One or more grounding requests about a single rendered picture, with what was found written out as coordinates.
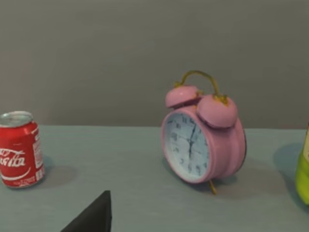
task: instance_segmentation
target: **gray table surface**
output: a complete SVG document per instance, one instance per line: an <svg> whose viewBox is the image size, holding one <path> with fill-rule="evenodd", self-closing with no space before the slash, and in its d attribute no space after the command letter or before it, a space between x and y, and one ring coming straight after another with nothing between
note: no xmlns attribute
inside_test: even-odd
<svg viewBox="0 0 309 232"><path fill-rule="evenodd" d="M41 126L46 179L0 185L0 232L59 232L104 190L113 232L307 232L294 188L304 130L246 130L248 156L233 177L179 180L163 159L159 128Z"/></svg>

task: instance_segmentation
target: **silver can top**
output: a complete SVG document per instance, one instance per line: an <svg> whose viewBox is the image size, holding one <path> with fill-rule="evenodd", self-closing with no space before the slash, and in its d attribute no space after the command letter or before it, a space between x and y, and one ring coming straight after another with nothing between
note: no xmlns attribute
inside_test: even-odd
<svg viewBox="0 0 309 232"><path fill-rule="evenodd" d="M0 115L0 128L21 127L33 121L31 113L26 111L13 111Z"/></svg>

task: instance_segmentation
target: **green object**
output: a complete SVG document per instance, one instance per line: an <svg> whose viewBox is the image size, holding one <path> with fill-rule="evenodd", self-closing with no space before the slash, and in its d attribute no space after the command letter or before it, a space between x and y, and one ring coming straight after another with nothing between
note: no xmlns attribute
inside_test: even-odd
<svg viewBox="0 0 309 232"><path fill-rule="evenodd" d="M309 133L307 129L304 147L299 155L296 175L296 191L302 201L309 206Z"/></svg>

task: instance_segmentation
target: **coca-cola can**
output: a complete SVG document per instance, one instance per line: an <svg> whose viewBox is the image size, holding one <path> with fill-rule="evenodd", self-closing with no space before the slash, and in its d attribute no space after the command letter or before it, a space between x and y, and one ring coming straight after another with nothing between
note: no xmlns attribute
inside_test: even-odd
<svg viewBox="0 0 309 232"><path fill-rule="evenodd" d="M38 124L29 112L0 115L0 173L11 188L25 188L45 176Z"/></svg>

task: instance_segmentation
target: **black triangular object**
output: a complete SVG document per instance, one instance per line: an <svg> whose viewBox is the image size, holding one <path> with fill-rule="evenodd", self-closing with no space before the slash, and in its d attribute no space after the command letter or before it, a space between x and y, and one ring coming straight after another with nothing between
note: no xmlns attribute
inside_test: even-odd
<svg viewBox="0 0 309 232"><path fill-rule="evenodd" d="M61 232L111 232L111 192L104 191Z"/></svg>

